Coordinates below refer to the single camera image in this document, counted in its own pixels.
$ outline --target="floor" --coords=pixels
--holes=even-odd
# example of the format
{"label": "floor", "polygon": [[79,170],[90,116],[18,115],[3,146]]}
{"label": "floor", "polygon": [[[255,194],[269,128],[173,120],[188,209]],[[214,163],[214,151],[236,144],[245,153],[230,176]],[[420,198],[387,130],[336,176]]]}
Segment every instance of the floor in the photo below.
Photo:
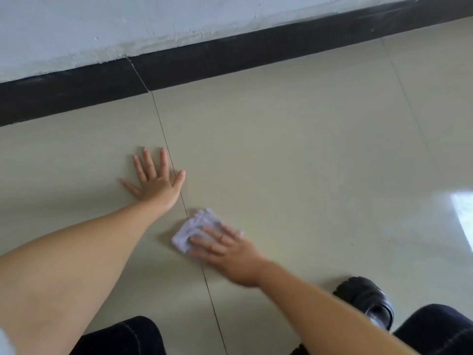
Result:
{"label": "floor", "polygon": [[131,201],[140,146],[185,169],[89,330],[151,317],[170,355],[287,354],[257,290],[169,246],[212,207],[267,255],[333,290],[388,294],[395,326],[445,303],[473,317],[473,18],[0,128],[0,249]]}

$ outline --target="white wall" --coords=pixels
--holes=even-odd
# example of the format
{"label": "white wall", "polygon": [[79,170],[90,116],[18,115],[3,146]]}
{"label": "white wall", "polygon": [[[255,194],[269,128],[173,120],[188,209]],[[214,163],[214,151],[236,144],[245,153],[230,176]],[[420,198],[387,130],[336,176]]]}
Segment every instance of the white wall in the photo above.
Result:
{"label": "white wall", "polygon": [[0,0],[0,82],[397,0]]}

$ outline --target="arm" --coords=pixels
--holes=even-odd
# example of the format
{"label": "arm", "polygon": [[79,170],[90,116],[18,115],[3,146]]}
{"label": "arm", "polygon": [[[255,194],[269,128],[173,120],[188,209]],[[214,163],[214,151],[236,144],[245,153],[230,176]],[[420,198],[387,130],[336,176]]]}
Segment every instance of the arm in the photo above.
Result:
{"label": "arm", "polygon": [[105,301],[146,229],[177,201],[185,179],[169,182],[166,152],[157,175],[135,156],[139,202],[47,234],[0,257],[0,327],[17,354],[66,355]]}
{"label": "arm", "polygon": [[236,284],[259,287],[292,323],[311,354],[416,354],[358,310],[266,259],[232,228],[222,228],[226,234],[204,228],[216,242],[191,239],[206,250],[195,249],[191,255]]}

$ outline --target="finger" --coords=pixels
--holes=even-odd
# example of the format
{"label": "finger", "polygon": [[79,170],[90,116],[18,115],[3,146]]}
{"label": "finger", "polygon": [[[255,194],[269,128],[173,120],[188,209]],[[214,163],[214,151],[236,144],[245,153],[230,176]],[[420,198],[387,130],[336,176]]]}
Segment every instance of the finger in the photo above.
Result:
{"label": "finger", "polygon": [[168,153],[164,148],[161,148],[159,152],[159,176],[164,179],[169,179]]}
{"label": "finger", "polygon": [[218,266],[220,264],[220,257],[218,255],[210,254],[203,250],[191,249],[188,254],[202,263],[207,263],[212,266]]}
{"label": "finger", "polygon": [[120,179],[121,181],[121,184],[123,184],[123,186],[130,191],[131,194],[133,194],[135,197],[138,198],[139,194],[141,193],[141,191],[139,190],[139,188],[137,186],[135,186],[133,183],[131,183],[129,180],[127,179]]}
{"label": "finger", "polygon": [[141,160],[136,154],[133,156],[133,163],[135,164],[136,175],[138,177],[139,182],[141,184],[145,184],[148,179],[146,178],[146,174],[143,171],[143,167],[141,166]]}
{"label": "finger", "polygon": [[217,242],[223,244],[223,245],[232,245],[235,242],[233,241],[232,238],[229,236],[225,235],[222,232],[219,232],[218,230],[212,228],[212,227],[202,227],[202,230],[209,234],[212,238],[214,238]]}
{"label": "finger", "polygon": [[222,224],[222,229],[227,232],[233,239],[241,240],[243,239],[243,232],[239,231],[238,229],[234,229],[229,225]]}
{"label": "finger", "polygon": [[186,180],[186,171],[180,170],[177,173],[176,178],[174,179],[173,188],[178,191],[181,191],[182,185],[184,184],[185,180]]}
{"label": "finger", "polygon": [[191,237],[189,238],[189,241],[191,242],[191,244],[204,248],[205,250],[213,254],[224,255],[227,253],[226,246],[211,240],[207,240],[201,237]]}
{"label": "finger", "polygon": [[145,160],[146,173],[148,174],[148,179],[156,178],[156,167],[154,166],[153,159],[151,158],[151,152],[148,148],[143,147],[143,159]]}

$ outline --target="glossy floor surface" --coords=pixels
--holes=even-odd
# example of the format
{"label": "glossy floor surface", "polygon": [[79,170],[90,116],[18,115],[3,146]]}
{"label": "glossy floor surface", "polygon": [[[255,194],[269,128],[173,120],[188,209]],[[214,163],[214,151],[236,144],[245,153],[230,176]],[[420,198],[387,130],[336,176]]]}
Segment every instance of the glossy floor surface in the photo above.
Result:
{"label": "glossy floor surface", "polygon": [[473,317],[473,19],[0,128],[0,249],[131,201],[139,146],[185,169],[182,200],[137,246],[90,325],[135,315],[170,355],[288,354],[257,290],[175,253],[211,207],[328,290],[374,280],[395,326],[432,302]]}

